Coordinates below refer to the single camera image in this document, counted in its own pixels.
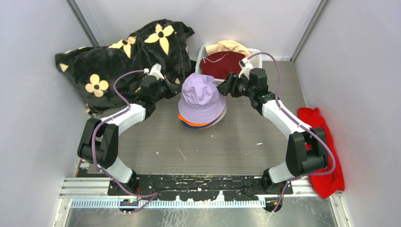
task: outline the laundry basket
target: laundry basket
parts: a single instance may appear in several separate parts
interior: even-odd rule
[[[196,60],[196,65],[195,65],[195,72],[202,74],[202,69],[199,67],[201,60],[204,57],[208,56],[208,53],[206,51],[206,46],[208,46],[210,44],[205,44],[200,48],[199,54],[198,54],[198,59]],[[254,53],[259,53],[259,50],[256,49],[252,49],[252,48],[248,48],[249,53],[252,55]],[[257,55],[253,58],[251,58],[251,63],[253,65],[254,68],[262,68],[262,55]],[[221,84],[222,82],[224,82],[223,79],[214,79],[216,82],[216,85]]]

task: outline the wall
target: wall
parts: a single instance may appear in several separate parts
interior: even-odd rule
[[[399,226],[401,2],[331,1],[296,67],[331,128],[357,227]]]
[[[54,54],[89,45],[64,0],[1,1],[0,226],[51,226],[87,115]]]
[[[188,40],[196,59],[203,44],[233,39],[289,60],[320,0],[77,0],[100,45],[125,39],[153,20],[182,21],[194,29]]]

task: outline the red fabric on table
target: red fabric on table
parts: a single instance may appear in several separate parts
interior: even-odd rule
[[[199,66],[203,70],[204,75],[213,76],[215,79],[227,79],[230,72],[241,72],[239,61],[244,57],[245,55],[232,51],[216,52],[206,57],[207,59],[201,59]]]
[[[323,176],[310,176],[310,181],[315,191],[323,198],[326,199],[330,195],[336,192],[336,190],[344,190],[344,176],[342,174],[341,164],[338,160],[336,150],[334,148],[333,137],[330,134],[329,127],[326,125],[326,121],[322,116],[319,115],[319,108],[299,108],[298,118],[303,122],[309,124],[313,128],[321,127],[326,133],[327,146],[332,151],[336,160],[336,168],[334,172]],[[326,172],[332,167],[332,161],[329,157],[329,167],[326,169],[318,170],[315,173]]]

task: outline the beige cloth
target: beige cloth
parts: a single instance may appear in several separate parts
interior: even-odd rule
[[[217,44],[206,46],[206,52],[208,53],[208,55],[221,51],[232,51],[236,53],[241,53],[245,55],[245,57],[251,56],[246,47],[237,43],[234,40],[223,40],[219,41]]]

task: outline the white scrap on table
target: white scrap on table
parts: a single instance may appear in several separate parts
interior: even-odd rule
[[[187,161],[187,159],[185,158],[184,154],[177,148],[177,150],[183,155],[185,161]]]

